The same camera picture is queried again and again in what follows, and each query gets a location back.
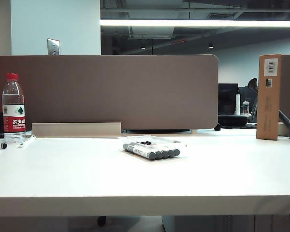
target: plastic bottle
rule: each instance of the plastic bottle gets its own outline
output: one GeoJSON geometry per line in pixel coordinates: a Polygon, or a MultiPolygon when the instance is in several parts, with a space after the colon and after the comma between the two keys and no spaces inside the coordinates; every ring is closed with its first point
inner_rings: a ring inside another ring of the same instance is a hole
{"type": "Polygon", "coordinates": [[[21,143],[26,139],[24,93],[19,85],[18,74],[8,73],[2,93],[4,139],[7,143],[21,143]]]}
{"type": "Polygon", "coordinates": [[[249,102],[246,100],[243,102],[243,114],[249,115],[249,102]]]}

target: ceiling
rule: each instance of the ceiling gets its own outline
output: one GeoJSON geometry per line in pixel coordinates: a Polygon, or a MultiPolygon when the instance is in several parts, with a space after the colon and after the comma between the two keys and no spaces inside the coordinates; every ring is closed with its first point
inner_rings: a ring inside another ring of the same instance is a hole
{"type": "MultiPolygon", "coordinates": [[[[290,20],[290,0],[101,0],[101,19],[290,20]]],[[[206,52],[290,37],[290,29],[101,27],[102,54],[206,52]]]]}

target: red label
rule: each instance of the red label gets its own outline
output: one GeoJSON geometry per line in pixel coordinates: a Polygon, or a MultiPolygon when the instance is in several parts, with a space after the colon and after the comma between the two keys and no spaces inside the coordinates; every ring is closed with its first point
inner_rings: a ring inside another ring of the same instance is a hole
{"type": "Polygon", "coordinates": [[[4,132],[26,131],[25,117],[3,117],[4,132]]]}

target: wall plate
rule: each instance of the wall plate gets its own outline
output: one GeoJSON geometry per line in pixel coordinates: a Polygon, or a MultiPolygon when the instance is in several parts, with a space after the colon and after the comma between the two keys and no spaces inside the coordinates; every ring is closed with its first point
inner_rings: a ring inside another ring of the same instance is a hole
{"type": "Polygon", "coordinates": [[[60,55],[60,40],[47,39],[47,51],[49,55],[60,55]]]}

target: black marker cap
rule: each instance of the black marker cap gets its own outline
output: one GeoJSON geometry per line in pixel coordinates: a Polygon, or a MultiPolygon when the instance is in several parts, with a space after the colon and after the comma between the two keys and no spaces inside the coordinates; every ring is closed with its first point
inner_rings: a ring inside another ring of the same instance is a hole
{"type": "Polygon", "coordinates": [[[154,159],[156,158],[156,154],[155,154],[155,152],[150,152],[150,153],[148,154],[148,157],[149,157],[151,160],[154,160],[154,159]]]}
{"type": "Polygon", "coordinates": [[[173,158],[175,156],[173,150],[168,150],[169,158],[173,158]]]}
{"type": "Polygon", "coordinates": [[[156,159],[161,159],[162,158],[162,153],[160,151],[156,152],[156,159]]]}
{"type": "Polygon", "coordinates": [[[178,156],[179,153],[180,153],[180,151],[179,151],[178,149],[174,149],[173,151],[174,151],[174,155],[175,155],[175,156],[178,156]]]}
{"type": "Polygon", "coordinates": [[[167,151],[162,151],[162,157],[163,158],[168,158],[169,157],[169,153],[167,151]]]}
{"type": "Polygon", "coordinates": [[[1,146],[1,149],[6,149],[8,145],[6,143],[3,143],[3,144],[0,144],[0,146],[1,146]]]}
{"type": "Polygon", "coordinates": [[[122,148],[125,149],[125,150],[127,151],[127,150],[128,150],[128,146],[129,146],[128,144],[124,144],[124,145],[122,146],[122,148]]]}

